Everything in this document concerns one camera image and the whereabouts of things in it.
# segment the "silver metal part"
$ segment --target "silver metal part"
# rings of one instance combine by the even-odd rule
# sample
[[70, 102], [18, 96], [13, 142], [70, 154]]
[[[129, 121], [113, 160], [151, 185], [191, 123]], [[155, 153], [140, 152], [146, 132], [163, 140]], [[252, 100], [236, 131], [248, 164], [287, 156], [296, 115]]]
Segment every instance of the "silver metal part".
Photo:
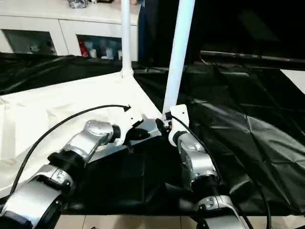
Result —
[[68, 142], [63, 150], [71, 150], [80, 155], [85, 163], [89, 162], [98, 146], [109, 143], [113, 136], [110, 123], [90, 120], [84, 129]]
[[219, 216], [205, 219], [210, 229], [245, 229], [236, 216]]
[[47, 178], [52, 179], [54, 182], [58, 184], [62, 184], [65, 180], [68, 180], [70, 187], [73, 186], [72, 177], [62, 169], [52, 165], [43, 165], [37, 171], [37, 173], [31, 178], [31, 180], [37, 176], [45, 176]]
[[218, 202], [217, 202], [217, 199], [215, 196], [206, 197], [206, 198], [200, 200], [198, 202], [199, 208], [201, 208], [202, 205], [205, 205], [205, 208], [207, 210], [213, 210], [213, 209], [219, 208], [219, 205], [218, 205]]
[[234, 215], [232, 216], [222, 216], [222, 217], [205, 219], [205, 221], [208, 223], [209, 228], [244, 229], [243, 222], [241, 221], [236, 209], [234, 208], [234, 205], [230, 197], [223, 195], [210, 196], [200, 200], [197, 205], [198, 208], [201, 208], [202, 205], [205, 205], [206, 210], [229, 208], [234, 213]]
[[59, 191], [32, 180], [14, 192], [6, 202], [2, 214], [12, 211], [31, 221], [35, 228], [48, 207], [60, 194]]
[[177, 146], [183, 163], [183, 181], [186, 188], [191, 190], [191, 184], [196, 177], [217, 176], [210, 156], [190, 133], [179, 136]]

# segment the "tiled floor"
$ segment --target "tiled floor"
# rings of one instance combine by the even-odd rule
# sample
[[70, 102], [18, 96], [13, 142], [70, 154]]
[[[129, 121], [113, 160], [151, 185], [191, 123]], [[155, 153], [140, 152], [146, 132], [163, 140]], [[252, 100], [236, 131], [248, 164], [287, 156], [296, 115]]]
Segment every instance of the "tiled floor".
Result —
[[[249, 217], [254, 229], [266, 228], [266, 217]], [[196, 229], [189, 217], [61, 216], [55, 229]], [[272, 217], [273, 229], [295, 229], [305, 225], [301, 216]]]

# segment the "floor tile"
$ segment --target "floor tile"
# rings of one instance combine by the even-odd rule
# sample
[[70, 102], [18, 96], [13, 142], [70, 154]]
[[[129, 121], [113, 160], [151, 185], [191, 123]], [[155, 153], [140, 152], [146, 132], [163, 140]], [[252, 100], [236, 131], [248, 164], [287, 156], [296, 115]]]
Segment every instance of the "floor tile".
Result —
[[283, 220], [289, 229], [295, 229], [305, 225], [305, 218], [303, 216], [286, 216]]
[[180, 217], [86, 216], [83, 229], [180, 229]]
[[55, 229], [82, 229], [85, 216], [61, 215]]

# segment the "white cabinet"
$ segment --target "white cabinet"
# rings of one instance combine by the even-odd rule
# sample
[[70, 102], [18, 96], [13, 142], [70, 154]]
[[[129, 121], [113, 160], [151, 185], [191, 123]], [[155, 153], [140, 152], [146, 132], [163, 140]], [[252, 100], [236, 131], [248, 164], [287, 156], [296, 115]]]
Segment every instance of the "white cabinet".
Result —
[[0, 16], [0, 52], [67, 55], [56, 19]]
[[[69, 54], [81, 56], [80, 43], [88, 49], [88, 42], [93, 45], [97, 57], [120, 59], [122, 50], [122, 32], [120, 24], [60, 20], [62, 33]], [[138, 60], [138, 28], [131, 25], [131, 58]]]
[[[140, 5], [130, 7], [133, 61], [138, 60], [139, 13]], [[80, 56], [82, 42], [83, 53], [85, 48], [89, 55], [117, 60], [121, 22], [121, 5], [115, 3], [71, 9], [67, 0], [0, 0], [0, 52]]]

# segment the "white metal frame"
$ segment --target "white metal frame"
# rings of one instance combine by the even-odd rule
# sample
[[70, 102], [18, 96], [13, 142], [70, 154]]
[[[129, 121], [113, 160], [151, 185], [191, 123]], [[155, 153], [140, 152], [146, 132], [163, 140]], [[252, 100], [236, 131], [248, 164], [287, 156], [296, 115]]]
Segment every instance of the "white metal frame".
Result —
[[185, 54], [192, 24], [195, 0], [180, 0], [173, 39], [173, 50], [168, 73], [163, 114], [177, 104]]
[[68, 55], [57, 19], [0, 16], [0, 52], [13, 53], [2, 30], [46, 31], [50, 33], [57, 55]]

